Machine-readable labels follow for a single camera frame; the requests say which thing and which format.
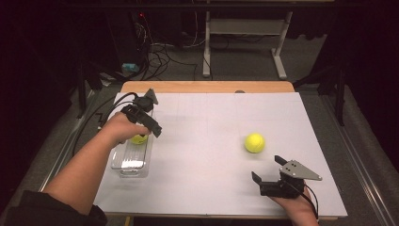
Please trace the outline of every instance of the tennis ball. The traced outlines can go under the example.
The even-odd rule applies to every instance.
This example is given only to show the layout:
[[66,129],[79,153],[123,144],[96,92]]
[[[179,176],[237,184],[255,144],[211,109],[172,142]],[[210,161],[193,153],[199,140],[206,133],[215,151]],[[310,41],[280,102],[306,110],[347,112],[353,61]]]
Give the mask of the tennis ball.
[[247,136],[245,146],[250,153],[259,153],[264,148],[264,138],[258,133],[252,133]]
[[148,137],[149,137],[148,135],[145,135],[145,136],[136,135],[136,136],[132,137],[130,139],[130,141],[132,141],[132,143],[134,143],[134,144],[142,144],[147,140]]

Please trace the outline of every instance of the hand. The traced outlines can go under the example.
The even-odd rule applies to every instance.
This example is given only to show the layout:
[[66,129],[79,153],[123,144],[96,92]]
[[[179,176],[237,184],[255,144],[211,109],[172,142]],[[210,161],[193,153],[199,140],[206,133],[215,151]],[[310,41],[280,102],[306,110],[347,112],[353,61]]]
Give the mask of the hand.
[[[305,187],[304,194],[310,199],[309,190]],[[316,216],[313,213],[311,204],[302,196],[295,199],[284,199],[277,197],[269,197],[278,203],[287,213],[287,216],[295,226],[299,225],[319,225]]]
[[151,131],[147,127],[131,123],[126,115],[117,112],[103,126],[100,133],[111,137],[115,141],[115,145],[117,145],[136,135],[149,135]]

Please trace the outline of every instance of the sleeve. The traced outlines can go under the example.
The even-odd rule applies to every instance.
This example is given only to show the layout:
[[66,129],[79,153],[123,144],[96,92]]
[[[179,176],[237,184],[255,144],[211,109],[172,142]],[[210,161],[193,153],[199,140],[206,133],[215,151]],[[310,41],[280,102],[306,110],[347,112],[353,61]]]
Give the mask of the sleeve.
[[104,212],[93,205],[88,216],[41,192],[25,191],[21,202],[8,210],[6,226],[104,226]]

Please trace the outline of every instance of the wooden table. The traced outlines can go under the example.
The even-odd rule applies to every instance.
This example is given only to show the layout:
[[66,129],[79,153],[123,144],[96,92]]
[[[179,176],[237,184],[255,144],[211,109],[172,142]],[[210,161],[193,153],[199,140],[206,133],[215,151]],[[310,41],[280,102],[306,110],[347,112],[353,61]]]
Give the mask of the wooden table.
[[[274,155],[280,155],[323,176],[321,182],[307,181],[319,200],[320,218],[347,215],[300,96],[289,82],[128,82],[121,91],[149,88],[157,94],[153,113],[163,127],[153,139],[150,173],[120,178],[110,168],[110,154],[95,200],[106,214],[286,218],[277,204],[260,195],[250,175],[255,171],[264,181],[276,182]],[[244,148],[251,131],[266,139],[261,153]]]

